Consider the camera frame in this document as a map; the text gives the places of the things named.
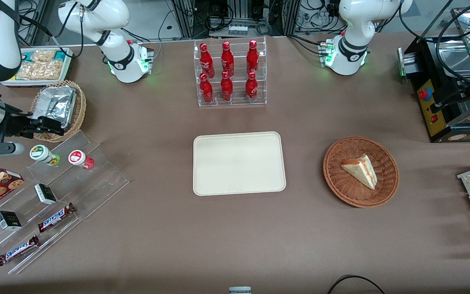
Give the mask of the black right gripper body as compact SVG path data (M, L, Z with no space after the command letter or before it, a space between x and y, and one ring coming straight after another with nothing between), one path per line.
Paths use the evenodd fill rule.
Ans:
M35 126L35 120L30 118L30 116L30 112L25 114L18 108L5 105L5 117L0 124L0 136L20 136L33 139L33 134L37 127Z

